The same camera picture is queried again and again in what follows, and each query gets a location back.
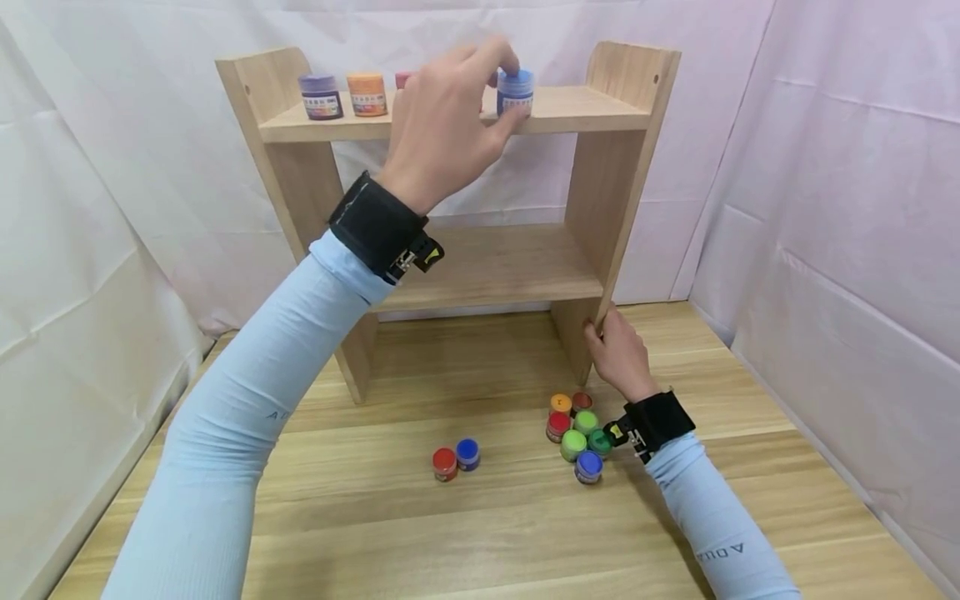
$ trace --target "shelf board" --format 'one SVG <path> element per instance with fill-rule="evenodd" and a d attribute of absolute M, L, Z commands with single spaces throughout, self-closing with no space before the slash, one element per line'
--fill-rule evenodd
<path fill-rule="evenodd" d="M 341 90 L 344 117 L 333 121 L 311 121 L 303 105 L 288 108 L 260 126 L 266 143 L 330 142 L 358 139 L 388 139 L 392 117 L 357 117 L 349 104 L 349 92 Z M 393 105 L 394 92 L 387 92 Z M 496 120 L 496 91 L 484 94 L 485 123 Z M 612 132 L 644 130 L 650 124 L 650 112 L 630 106 L 585 85 L 537 87 L 530 118 L 520 133 Z"/>
<path fill-rule="evenodd" d="M 377 312 L 603 295 L 562 223 L 427 230 L 446 258 L 428 274 L 411 267 Z"/>

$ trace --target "green paint jar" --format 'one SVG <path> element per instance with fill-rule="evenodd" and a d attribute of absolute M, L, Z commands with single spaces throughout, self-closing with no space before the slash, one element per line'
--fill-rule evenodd
<path fill-rule="evenodd" d="M 578 411 L 573 420 L 573 428 L 585 436 L 593 433 L 600 426 L 600 421 L 593 411 Z"/>
<path fill-rule="evenodd" d="M 607 456 L 613 451 L 613 443 L 603 429 L 594 429 L 590 432 L 587 436 L 587 447 L 604 460 L 607 460 Z"/>
<path fill-rule="evenodd" d="M 560 440 L 560 455 L 569 463 L 577 460 L 580 453 L 587 449 L 587 436 L 573 429 L 564 433 Z"/>

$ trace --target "wooden table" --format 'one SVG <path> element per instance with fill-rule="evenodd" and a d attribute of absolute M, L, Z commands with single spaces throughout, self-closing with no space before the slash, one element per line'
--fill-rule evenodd
<path fill-rule="evenodd" d="M 624 312 L 804 598 L 941 597 L 687 304 Z M 572 390 L 546 314 L 384 324 L 379 336 L 389 351 L 369 402 L 353 405 L 331 361 L 280 438 L 245 598 L 709 596 L 639 460 L 621 449 L 600 486 L 582 486 L 544 437 L 548 398 Z M 595 375 L 588 391 L 603 416 L 620 411 Z M 480 442 L 480 469 L 438 483 L 433 450 L 465 436 Z M 163 440 L 53 598 L 99 597 Z"/>

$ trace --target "paint jar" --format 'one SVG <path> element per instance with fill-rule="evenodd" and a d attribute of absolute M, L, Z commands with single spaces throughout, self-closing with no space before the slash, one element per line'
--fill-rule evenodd
<path fill-rule="evenodd" d="M 332 75 L 300 75 L 300 96 L 311 121 L 329 121 L 344 116 L 337 79 Z"/>
<path fill-rule="evenodd" d="M 480 467 L 480 444 L 476 440 L 464 438 L 457 443 L 457 467 L 466 471 Z"/>
<path fill-rule="evenodd" d="M 600 458 L 607 460 L 607 457 L 613 452 L 613 442 L 610 441 L 603 429 L 594 429 L 587 436 L 587 448 L 596 452 Z"/>
<path fill-rule="evenodd" d="M 564 433 L 570 430 L 570 417 L 564 413 L 550 413 L 546 420 L 546 437 L 550 442 L 559 444 Z"/>
<path fill-rule="evenodd" d="M 587 438 L 584 434 L 575 429 L 570 429 L 564 433 L 564 437 L 560 441 L 560 455 L 563 456 L 568 463 L 577 460 L 580 453 L 586 449 Z"/>
<path fill-rule="evenodd" d="M 449 481 L 457 476 L 457 455 L 450 448 L 433 453 L 433 474 L 437 481 Z"/>
<path fill-rule="evenodd" d="M 593 398 L 586 392 L 577 392 L 573 395 L 571 402 L 573 403 L 573 409 L 570 410 L 571 417 L 576 417 L 580 411 L 588 411 L 593 408 Z"/>
<path fill-rule="evenodd" d="M 596 452 L 587 450 L 577 457 L 577 462 L 573 465 L 573 475 L 582 484 L 591 486 L 600 481 L 600 475 L 603 472 L 603 459 L 597 456 Z"/>
<path fill-rule="evenodd" d="M 584 437 L 590 435 L 600 426 L 600 420 L 593 411 L 580 411 L 573 420 L 573 428 L 584 434 Z"/>
<path fill-rule="evenodd" d="M 566 394 L 554 394 L 550 397 L 550 410 L 555 413 L 569 415 L 572 406 L 573 403 L 570 400 L 570 396 Z"/>
<path fill-rule="evenodd" d="M 407 86 L 407 80 L 410 79 L 410 76 L 413 75 L 413 71 L 400 71 L 394 75 L 394 82 L 396 83 L 396 89 L 403 89 Z"/>
<path fill-rule="evenodd" d="M 378 117 L 387 114 L 387 92 L 379 73 L 350 73 L 347 75 L 350 103 L 358 117 Z"/>
<path fill-rule="evenodd" d="M 496 113 L 503 114 L 510 107 L 533 108 L 534 74 L 520 69 L 516 75 L 507 75 L 503 71 L 496 79 Z"/>

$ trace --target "blue paint jar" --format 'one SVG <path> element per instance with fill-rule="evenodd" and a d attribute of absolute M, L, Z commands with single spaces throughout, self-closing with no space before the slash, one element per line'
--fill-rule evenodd
<path fill-rule="evenodd" d="M 457 443 L 457 466 L 460 470 L 474 470 L 480 467 L 480 444 L 472 438 L 464 438 Z"/>
<path fill-rule="evenodd" d="M 300 75 L 300 96 L 311 121 L 329 121 L 344 116 L 337 79 L 332 75 Z"/>
<path fill-rule="evenodd" d="M 527 107 L 534 105 L 534 74 L 520 69 L 516 75 L 507 75 L 503 71 L 496 79 L 496 113 L 510 107 Z"/>
<path fill-rule="evenodd" d="M 588 486 L 600 481 L 602 471 L 603 459 L 591 450 L 581 452 L 580 456 L 577 457 L 577 462 L 573 465 L 573 474 L 577 481 Z"/>

